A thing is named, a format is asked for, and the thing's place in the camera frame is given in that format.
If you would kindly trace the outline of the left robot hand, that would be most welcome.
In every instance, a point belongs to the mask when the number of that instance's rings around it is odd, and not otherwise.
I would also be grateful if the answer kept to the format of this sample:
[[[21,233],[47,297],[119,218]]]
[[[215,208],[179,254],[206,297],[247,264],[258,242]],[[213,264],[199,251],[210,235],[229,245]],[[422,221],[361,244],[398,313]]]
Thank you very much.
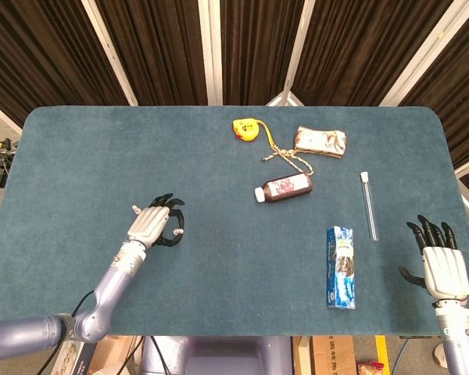
[[[127,232],[129,241],[138,241],[146,248],[152,246],[174,247],[184,236],[184,214],[175,206],[184,205],[184,201],[174,198],[172,193],[153,199],[148,207],[133,207],[136,219]],[[176,218],[178,228],[173,230],[174,236],[167,238],[163,232],[170,218]]]

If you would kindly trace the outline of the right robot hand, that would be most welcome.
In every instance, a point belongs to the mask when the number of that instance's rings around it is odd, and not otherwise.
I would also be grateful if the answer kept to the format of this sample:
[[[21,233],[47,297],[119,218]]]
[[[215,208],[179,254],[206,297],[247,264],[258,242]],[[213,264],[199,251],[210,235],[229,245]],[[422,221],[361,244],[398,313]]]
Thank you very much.
[[[421,214],[417,218],[419,223],[408,222],[406,225],[415,237],[424,276],[415,276],[404,266],[399,268],[399,273],[408,283],[425,289],[435,308],[450,302],[466,308],[469,297],[467,267],[452,227],[446,222],[436,225]]]

